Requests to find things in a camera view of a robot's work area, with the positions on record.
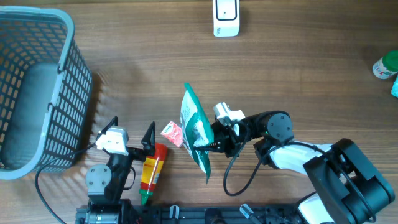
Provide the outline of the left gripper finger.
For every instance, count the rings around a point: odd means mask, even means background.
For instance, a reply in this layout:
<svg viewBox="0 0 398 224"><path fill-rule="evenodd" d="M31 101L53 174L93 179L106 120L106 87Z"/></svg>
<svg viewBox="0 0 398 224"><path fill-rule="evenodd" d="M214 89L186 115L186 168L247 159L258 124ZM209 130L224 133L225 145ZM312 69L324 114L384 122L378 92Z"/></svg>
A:
<svg viewBox="0 0 398 224"><path fill-rule="evenodd" d="M114 116L112 120L102 129L98 132L96 140L98 140L102 135L106 134L107 130L111 128L112 126L118 126L118 117Z"/></svg>
<svg viewBox="0 0 398 224"><path fill-rule="evenodd" d="M153 121L141 140L145 152L155 152L155 122Z"/></svg>

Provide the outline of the red sauce bottle green cap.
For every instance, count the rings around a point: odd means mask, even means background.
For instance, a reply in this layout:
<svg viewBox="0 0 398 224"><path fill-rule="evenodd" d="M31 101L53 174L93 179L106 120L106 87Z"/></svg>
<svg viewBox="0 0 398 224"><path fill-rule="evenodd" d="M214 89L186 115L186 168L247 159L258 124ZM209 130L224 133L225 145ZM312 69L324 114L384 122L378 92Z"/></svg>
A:
<svg viewBox="0 0 398 224"><path fill-rule="evenodd" d="M142 167L141 185L139 193L141 195L141 205L145 205L149 197L153 196L163 164L167 157L167 146L155 144L155 155L147 156Z"/></svg>

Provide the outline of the green 3M gloves package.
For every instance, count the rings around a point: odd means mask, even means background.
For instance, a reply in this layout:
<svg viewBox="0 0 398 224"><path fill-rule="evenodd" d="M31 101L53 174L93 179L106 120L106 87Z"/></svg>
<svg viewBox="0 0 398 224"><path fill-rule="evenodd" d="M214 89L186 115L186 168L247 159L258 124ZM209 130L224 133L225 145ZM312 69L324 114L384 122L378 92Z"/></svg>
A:
<svg viewBox="0 0 398 224"><path fill-rule="evenodd" d="M206 182L211 176L211 164L207 150L214 143L214 132L206 113L189 83L184 84L185 94L180 109L180 123L182 126L183 145L191 158L206 175Z"/></svg>

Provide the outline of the teal wet wipes pack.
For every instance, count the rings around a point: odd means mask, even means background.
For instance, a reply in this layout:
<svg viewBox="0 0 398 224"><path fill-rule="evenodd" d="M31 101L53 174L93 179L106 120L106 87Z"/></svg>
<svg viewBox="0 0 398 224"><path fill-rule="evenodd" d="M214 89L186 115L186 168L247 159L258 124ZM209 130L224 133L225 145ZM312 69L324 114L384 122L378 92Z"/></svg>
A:
<svg viewBox="0 0 398 224"><path fill-rule="evenodd" d="M394 97L398 97L398 76L396 76L396 80L393 83L392 89L391 89L391 95Z"/></svg>

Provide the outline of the green lid jar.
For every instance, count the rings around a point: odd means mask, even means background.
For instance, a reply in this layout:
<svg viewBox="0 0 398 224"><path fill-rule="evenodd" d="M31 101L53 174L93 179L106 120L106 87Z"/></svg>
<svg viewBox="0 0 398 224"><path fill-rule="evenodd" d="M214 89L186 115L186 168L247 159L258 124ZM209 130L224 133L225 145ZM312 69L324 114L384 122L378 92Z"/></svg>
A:
<svg viewBox="0 0 398 224"><path fill-rule="evenodd" d="M391 50L372 67L373 74L380 79L388 79L397 73L397 50Z"/></svg>

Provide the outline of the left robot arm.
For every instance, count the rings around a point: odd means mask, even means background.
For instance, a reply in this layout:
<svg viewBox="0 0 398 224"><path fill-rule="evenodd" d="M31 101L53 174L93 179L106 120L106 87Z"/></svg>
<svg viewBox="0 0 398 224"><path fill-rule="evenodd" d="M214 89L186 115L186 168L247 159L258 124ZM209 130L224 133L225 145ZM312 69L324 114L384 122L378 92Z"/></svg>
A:
<svg viewBox="0 0 398 224"><path fill-rule="evenodd" d="M77 224L90 223L140 223L139 213L129 199L121 196L133 161L144 162L155 154L155 122L148 127L141 140L142 148L129 147L127 131L118 125L114 117L96 138L95 146L109 156L106 164L89 168L85 176L88 187L88 205L76 211Z"/></svg>

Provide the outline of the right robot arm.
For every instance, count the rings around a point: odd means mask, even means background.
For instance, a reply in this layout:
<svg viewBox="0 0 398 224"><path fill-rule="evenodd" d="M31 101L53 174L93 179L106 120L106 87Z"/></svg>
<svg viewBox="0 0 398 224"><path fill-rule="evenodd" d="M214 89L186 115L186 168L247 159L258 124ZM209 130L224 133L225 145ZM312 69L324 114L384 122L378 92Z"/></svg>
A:
<svg viewBox="0 0 398 224"><path fill-rule="evenodd" d="M360 148L350 139L334 144L296 141L285 111L252 116L221 115L193 131L192 148L224 153L235 161L247 142L254 144L258 165L306 175L315 191L301 199L297 212L305 223L374 223L395 193Z"/></svg>

